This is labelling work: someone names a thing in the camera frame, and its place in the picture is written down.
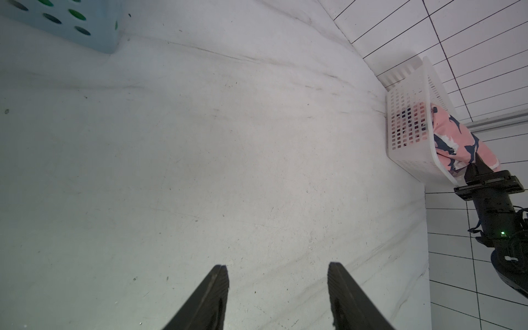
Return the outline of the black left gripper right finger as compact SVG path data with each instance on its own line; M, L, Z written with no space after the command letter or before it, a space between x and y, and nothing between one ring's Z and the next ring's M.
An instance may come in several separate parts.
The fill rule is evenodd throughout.
M329 264L327 285L336 330L395 329L341 263Z

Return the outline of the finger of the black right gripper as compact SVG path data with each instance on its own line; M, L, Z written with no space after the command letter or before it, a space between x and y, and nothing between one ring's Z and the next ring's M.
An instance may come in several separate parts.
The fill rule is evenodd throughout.
M466 182L476 182L486 175L491 175L493 170L482 160L481 156L476 153L474 162L466 168L464 180Z

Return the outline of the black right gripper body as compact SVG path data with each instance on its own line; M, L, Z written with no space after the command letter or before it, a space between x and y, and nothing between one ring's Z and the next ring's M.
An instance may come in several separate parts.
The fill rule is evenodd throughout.
M469 232L480 235L479 243L488 248L503 248L513 240L527 238L527 221L510 199L511 195L525 191L516 176L507 170L467 170L464 180L466 185L455 188L455 194L474 204L478 223Z

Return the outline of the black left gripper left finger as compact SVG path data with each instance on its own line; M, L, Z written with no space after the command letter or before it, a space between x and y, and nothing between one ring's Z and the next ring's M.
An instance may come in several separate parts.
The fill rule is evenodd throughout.
M222 330L229 285L228 268L215 265L163 330Z

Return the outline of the pink shark print shorts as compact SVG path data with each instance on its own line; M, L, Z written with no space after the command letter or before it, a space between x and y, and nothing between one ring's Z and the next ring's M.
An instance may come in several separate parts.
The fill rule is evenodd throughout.
M389 147L393 150L415 146L432 136L440 163L455 177L474 162L476 153L494 172L501 169L499 159L484 142L447 110L434 103L430 105L431 134L428 132L424 103L403 109L390 118Z

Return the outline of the white plastic mesh basket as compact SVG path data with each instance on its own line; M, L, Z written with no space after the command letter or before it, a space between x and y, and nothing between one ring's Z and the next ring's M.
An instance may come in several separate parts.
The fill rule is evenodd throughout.
M401 80L386 95L388 157L425 186L462 185L437 157L431 106L453 116L455 108L429 58L402 64L389 76Z

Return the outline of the blue plastic basket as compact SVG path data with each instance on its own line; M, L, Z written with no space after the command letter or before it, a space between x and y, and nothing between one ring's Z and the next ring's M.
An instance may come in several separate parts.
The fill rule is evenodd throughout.
M1 2L1 15L112 54L120 40L125 5L120 0L8 0Z

